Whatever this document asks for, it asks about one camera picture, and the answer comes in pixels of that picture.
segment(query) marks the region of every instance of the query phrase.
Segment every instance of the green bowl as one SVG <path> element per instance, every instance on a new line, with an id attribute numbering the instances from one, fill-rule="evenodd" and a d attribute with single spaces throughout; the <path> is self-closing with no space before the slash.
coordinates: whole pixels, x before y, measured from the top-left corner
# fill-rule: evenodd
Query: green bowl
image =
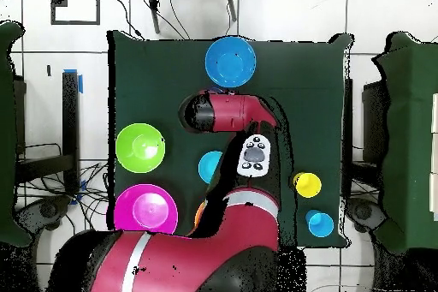
<path id="1" fill-rule="evenodd" d="M 163 161 L 166 145 L 156 128 L 146 123 L 125 127 L 115 140 L 115 155 L 126 170 L 144 174 Z"/>

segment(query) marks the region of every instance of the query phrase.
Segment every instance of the plastic bowl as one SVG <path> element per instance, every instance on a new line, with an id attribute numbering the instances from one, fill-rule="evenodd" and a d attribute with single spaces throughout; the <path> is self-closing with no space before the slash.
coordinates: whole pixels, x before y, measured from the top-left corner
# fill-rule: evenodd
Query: plastic bowl
<path id="1" fill-rule="evenodd" d="M 199 160 L 198 173 L 207 184 L 210 184 L 221 156 L 222 152 L 220 151 L 210 151 Z"/>
<path id="2" fill-rule="evenodd" d="M 242 86 L 256 70 L 256 54 L 246 40 L 225 37 L 215 41 L 207 50 L 205 70 L 219 86 Z"/>
<path id="3" fill-rule="evenodd" d="M 134 173 L 153 171 L 164 158 L 166 145 L 156 128 L 146 123 L 125 127 L 115 140 L 115 155 L 126 170 Z"/>
<path id="4" fill-rule="evenodd" d="M 117 198 L 114 223 L 116 229 L 173 234 L 178 224 L 178 210 L 164 189 L 152 184 L 138 184 Z"/>

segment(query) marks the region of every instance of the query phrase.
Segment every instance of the button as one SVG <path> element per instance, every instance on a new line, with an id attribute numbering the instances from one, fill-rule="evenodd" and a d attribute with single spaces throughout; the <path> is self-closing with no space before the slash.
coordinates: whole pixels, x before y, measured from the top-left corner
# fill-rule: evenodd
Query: button
<path id="1" fill-rule="evenodd" d="M 248 148 L 245 150 L 243 159 L 250 163 L 261 163 L 264 161 L 264 153 L 262 150 L 256 147 Z"/>

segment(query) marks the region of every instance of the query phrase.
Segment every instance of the green mat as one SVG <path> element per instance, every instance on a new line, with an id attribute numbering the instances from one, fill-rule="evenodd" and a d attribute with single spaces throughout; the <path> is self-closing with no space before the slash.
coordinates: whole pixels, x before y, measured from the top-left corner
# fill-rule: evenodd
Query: green mat
<path id="1" fill-rule="evenodd" d="M 375 62 L 382 66 L 391 104 L 388 154 L 382 164 L 383 208 L 389 216 L 375 236 L 390 252 L 438 248 L 438 222 L 429 211 L 432 95 L 438 92 L 438 45 L 390 36 Z"/>
<path id="2" fill-rule="evenodd" d="M 208 151 L 225 148 L 230 134 L 189 134 L 177 110 L 184 98 L 212 87 L 204 67 L 212 41 L 138 41 L 117 31 L 115 41 L 115 136 L 127 125 L 146 122 L 166 140 L 166 156 L 148 174 L 133 174 L 115 163 L 115 196 L 133 184 L 154 183 L 175 199 L 179 212 L 177 235 L 193 226 L 207 185 L 198 175 L 198 161 Z M 313 199 L 299 198 L 288 186 L 293 170 L 281 146 L 281 240 L 287 245 L 345 247 L 334 231 L 326 238 L 310 234 L 305 214 L 327 212 L 339 222 L 341 121 L 344 93 L 344 52 L 348 34 L 329 43 L 250 42 L 257 56 L 253 77 L 238 90 L 242 94 L 273 97 L 287 114 L 295 171 L 309 171 L 323 182 Z"/>

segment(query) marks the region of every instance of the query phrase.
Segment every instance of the blue tape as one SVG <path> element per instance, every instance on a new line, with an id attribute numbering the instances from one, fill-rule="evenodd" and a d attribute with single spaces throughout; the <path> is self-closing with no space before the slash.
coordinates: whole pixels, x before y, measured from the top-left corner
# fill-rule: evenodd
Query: blue tape
<path id="1" fill-rule="evenodd" d="M 79 93 L 84 92 L 84 87 L 82 86 L 82 74 L 78 78 L 78 89 L 79 89 Z"/>
<path id="2" fill-rule="evenodd" d="M 80 190 L 83 190 L 83 191 L 86 190 L 86 180 L 82 180 L 82 182 L 80 182 Z M 83 194 L 79 194 L 78 196 L 76 196 L 76 199 L 81 201 L 83 196 L 84 196 Z M 71 206 L 75 206 L 76 204 L 78 204 L 78 202 L 76 200 L 72 200 L 70 202 Z"/>

